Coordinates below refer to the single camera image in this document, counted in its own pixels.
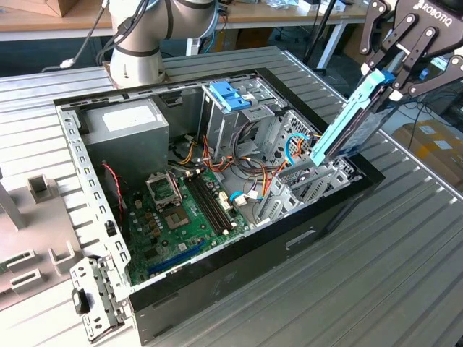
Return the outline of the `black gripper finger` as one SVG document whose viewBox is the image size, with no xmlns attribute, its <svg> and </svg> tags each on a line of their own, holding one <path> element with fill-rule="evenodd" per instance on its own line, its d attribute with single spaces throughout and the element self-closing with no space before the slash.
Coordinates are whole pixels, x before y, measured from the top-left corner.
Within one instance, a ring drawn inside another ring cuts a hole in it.
<svg viewBox="0 0 463 347">
<path fill-rule="evenodd" d="M 431 59 L 434 56 L 442 56 L 452 51 L 454 55 L 440 75 L 424 82 L 409 79 L 415 65 L 422 58 Z M 461 79 L 462 35 L 440 34 L 434 27 L 428 27 L 403 61 L 402 69 L 394 81 L 393 91 L 388 98 L 392 101 L 399 101 L 405 95 L 412 97 L 421 96 Z"/>
<path fill-rule="evenodd" d="M 416 14 L 407 7 L 408 13 L 400 12 L 396 5 L 398 1 L 370 1 L 366 14 L 360 53 L 365 57 L 361 66 L 362 74 L 369 74 L 375 67 L 381 66 L 398 53 L 397 45 L 400 40 L 416 24 Z M 394 18 L 393 30 L 381 40 L 381 25 L 390 18 Z"/>
</svg>

